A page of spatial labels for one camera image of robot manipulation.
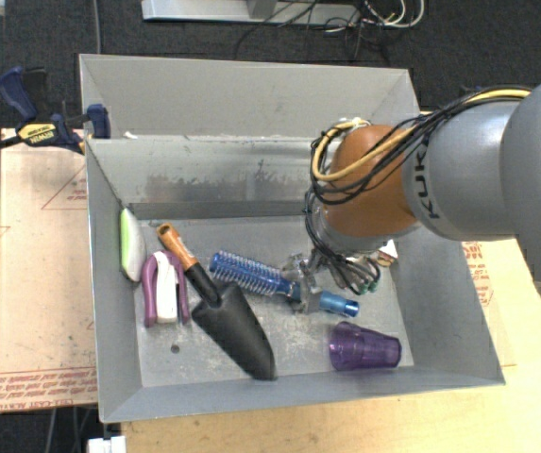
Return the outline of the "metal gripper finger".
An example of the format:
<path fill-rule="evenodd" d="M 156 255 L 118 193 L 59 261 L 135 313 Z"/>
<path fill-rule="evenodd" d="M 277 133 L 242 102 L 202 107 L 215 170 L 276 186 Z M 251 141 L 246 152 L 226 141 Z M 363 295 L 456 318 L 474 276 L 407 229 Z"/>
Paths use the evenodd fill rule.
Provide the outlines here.
<path fill-rule="evenodd" d="M 320 310 L 320 299 L 323 289 L 315 279 L 303 277 L 299 281 L 300 311 L 302 313 L 314 313 Z"/>
<path fill-rule="evenodd" d="M 282 268 L 282 275 L 285 278 L 303 287 L 309 285 L 308 273 L 308 259 L 302 254 L 289 256 Z"/>

